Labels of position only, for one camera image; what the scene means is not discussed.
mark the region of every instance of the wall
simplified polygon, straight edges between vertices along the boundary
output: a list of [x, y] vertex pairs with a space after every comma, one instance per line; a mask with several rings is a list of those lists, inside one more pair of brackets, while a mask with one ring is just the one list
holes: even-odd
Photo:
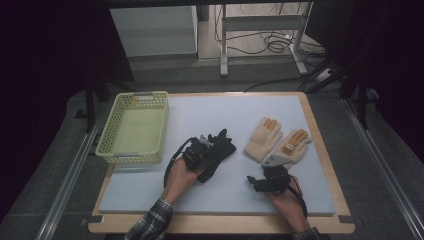
[[195, 6], [111, 9], [127, 57], [197, 52]]

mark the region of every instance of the person's left hand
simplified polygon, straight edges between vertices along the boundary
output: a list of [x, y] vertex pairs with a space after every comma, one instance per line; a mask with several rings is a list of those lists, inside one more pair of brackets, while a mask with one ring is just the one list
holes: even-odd
[[204, 169], [199, 169], [194, 172], [190, 171], [187, 169], [183, 158], [177, 158], [169, 172], [166, 187], [163, 190], [161, 198], [171, 205], [174, 204], [185, 190], [190, 188], [193, 183], [196, 182], [197, 177], [203, 171]]

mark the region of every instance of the glove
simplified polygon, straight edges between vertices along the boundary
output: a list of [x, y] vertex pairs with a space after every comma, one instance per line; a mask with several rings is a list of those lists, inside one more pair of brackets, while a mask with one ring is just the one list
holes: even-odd
[[197, 177], [197, 180], [201, 183], [206, 182], [211, 178], [222, 160], [230, 156], [236, 151], [236, 147], [231, 143], [232, 139], [227, 138], [227, 129], [223, 129], [218, 136], [212, 137], [209, 134], [208, 140], [213, 143], [212, 148], [204, 155], [208, 160], [213, 161], [213, 164], [206, 168], [202, 174]]
[[277, 120], [263, 118], [250, 137], [244, 151], [257, 162], [262, 162], [283, 137], [280, 129], [281, 124]]
[[312, 137], [303, 129], [294, 129], [283, 139], [281, 145], [275, 149], [273, 155], [285, 157], [292, 160], [292, 163], [284, 164], [289, 169], [293, 164], [299, 162], [308, 149], [307, 143], [312, 141]]

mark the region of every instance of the beige glove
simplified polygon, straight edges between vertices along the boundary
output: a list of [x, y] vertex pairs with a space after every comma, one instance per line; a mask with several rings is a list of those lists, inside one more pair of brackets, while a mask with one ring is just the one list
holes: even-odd
[[250, 137], [244, 151], [259, 163], [262, 162], [283, 137], [280, 129], [281, 124], [277, 120], [263, 118]]
[[299, 162], [308, 149], [307, 143], [312, 141], [312, 137], [308, 137], [308, 133], [303, 129], [294, 129], [283, 139], [281, 145], [275, 149], [273, 155], [291, 159], [293, 163], [285, 164], [289, 169], [293, 164]]

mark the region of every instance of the yellow plastic basket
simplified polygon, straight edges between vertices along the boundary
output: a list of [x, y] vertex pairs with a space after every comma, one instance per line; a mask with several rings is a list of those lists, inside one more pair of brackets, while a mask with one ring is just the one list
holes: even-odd
[[164, 91], [118, 94], [96, 155], [113, 164], [160, 162], [168, 109]]

